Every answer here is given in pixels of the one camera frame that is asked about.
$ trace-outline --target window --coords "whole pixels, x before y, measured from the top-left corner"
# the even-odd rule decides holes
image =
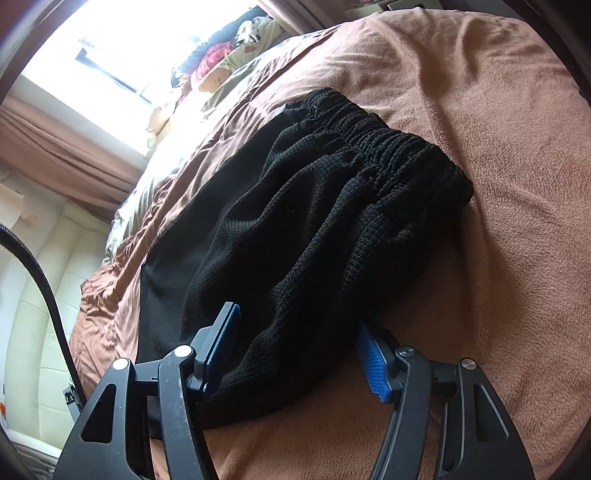
[[[141,153],[153,108],[170,94],[172,68],[255,0],[89,0],[23,75]]]

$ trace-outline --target black clamp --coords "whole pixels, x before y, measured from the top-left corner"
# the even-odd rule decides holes
[[[431,396],[444,401],[434,479],[535,479],[509,414],[474,360],[429,361],[370,325],[362,325],[357,348],[371,390],[395,406],[371,480],[418,477]]]
[[[154,478],[147,399],[157,396],[171,480],[216,480],[203,430],[189,404],[207,400],[225,373],[240,309],[226,302],[211,327],[162,360],[113,362],[62,450],[54,480]],[[362,325],[358,351],[369,385],[395,410],[372,480],[415,480],[427,432],[430,398],[444,399],[435,480],[534,480],[525,448],[476,362],[430,362],[400,347],[388,330]]]

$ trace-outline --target brown curtain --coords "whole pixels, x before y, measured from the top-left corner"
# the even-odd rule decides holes
[[[0,158],[107,220],[141,175],[122,158],[10,96],[0,106]]]
[[[346,21],[350,0],[258,0],[261,8],[289,33],[299,35]]]

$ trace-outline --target brown fleece blanket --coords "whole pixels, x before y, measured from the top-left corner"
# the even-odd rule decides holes
[[[473,180],[460,229],[382,323],[430,359],[480,362],[547,479],[591,414],[591,110],[528,25],[485,14],[373,15],[273,60],[83,285],[70,347],[87,391],[114,359],[135,358],[138,273],[156,236],[275,108],[323,86],[436,143]],[[368,477],[389,414],[352,352],[291,407],[206,438],[222,479],[353,480]]]

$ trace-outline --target white leather headboard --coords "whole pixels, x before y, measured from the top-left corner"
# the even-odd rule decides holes
[[[76,321],[80,285],[98,270],[109,225],[66,203],[37,261],[53,290],[66,337]],[[15,314],[5,368],[5,404],[10,431],[61,449],[72,429],[63,397],[66,363],[47,307],[29,279]]]

